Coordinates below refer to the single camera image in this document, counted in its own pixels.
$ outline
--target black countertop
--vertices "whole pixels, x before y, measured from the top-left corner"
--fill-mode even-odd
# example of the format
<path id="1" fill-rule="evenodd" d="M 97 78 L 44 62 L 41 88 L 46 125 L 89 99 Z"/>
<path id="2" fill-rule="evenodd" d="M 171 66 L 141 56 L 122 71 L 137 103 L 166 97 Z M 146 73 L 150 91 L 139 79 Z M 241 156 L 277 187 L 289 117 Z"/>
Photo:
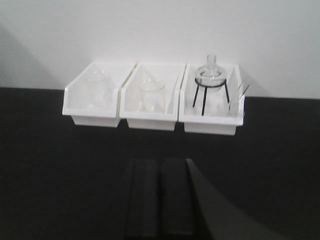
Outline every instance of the black countertop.
<path id="1" fill-rule="evenodd" d="M 74 125 L 63 91 L 0 88 L 0 239 L 110 239 L 132 158 L 191 158 L 257 222 L 320 239 L 320 100 L 247 97 L 235 136 Z"/>

